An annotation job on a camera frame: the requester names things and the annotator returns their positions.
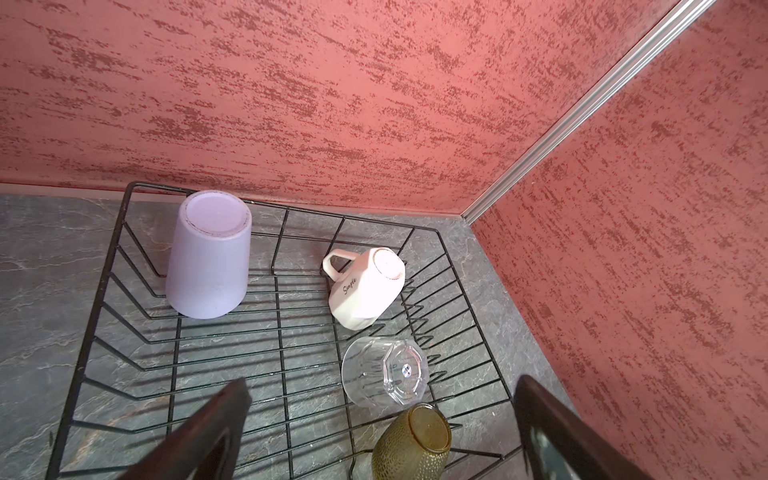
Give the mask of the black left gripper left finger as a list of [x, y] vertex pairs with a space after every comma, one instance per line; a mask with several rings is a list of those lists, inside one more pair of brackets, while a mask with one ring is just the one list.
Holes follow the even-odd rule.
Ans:
[[252, 398], [243, 378], [229, 382], [123, 479], [231, 479]]

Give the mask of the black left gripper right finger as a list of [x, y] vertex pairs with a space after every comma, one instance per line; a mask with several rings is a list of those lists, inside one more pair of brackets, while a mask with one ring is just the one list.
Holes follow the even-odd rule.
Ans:
[[514, 391], [526, 472], [534, 479], [648, 479], [532, 376]]

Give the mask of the olive green glass tumbler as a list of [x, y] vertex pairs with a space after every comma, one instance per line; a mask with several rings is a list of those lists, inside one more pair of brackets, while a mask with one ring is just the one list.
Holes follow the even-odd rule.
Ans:
[[377, 441], [374, 479], [439, 479], [450, 455], [452, 433], [442, 413], [427, 403], [398, 415]]

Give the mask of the lilac plastic cup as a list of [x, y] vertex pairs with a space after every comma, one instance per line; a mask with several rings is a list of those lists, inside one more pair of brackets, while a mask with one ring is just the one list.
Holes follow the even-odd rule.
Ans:
[[165, 280], [174, 310], [205, 320], [238, 307], [248, 286], [251, 231], [250, 209], [230, 193], [199, 191], [184, 200]]

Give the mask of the clear plastic cup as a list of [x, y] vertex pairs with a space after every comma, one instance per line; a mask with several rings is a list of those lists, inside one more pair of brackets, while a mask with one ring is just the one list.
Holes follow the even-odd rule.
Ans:
[[427, 355], [413, 340], [362, 337], [347, 347], [341, 380], [353, 404], [400, 410], [424, 397], [430, 380]]

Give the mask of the white faceted mug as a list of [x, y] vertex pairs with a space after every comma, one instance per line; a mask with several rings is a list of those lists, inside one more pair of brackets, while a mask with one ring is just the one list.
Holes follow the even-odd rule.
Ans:
[[363, 254], [334, 249], [323, 259], [322, 269], [333, 281], [331, 314], [352, 331], [372, 325], [397, 299], [406, 280], [403, 260], [386, 247]]

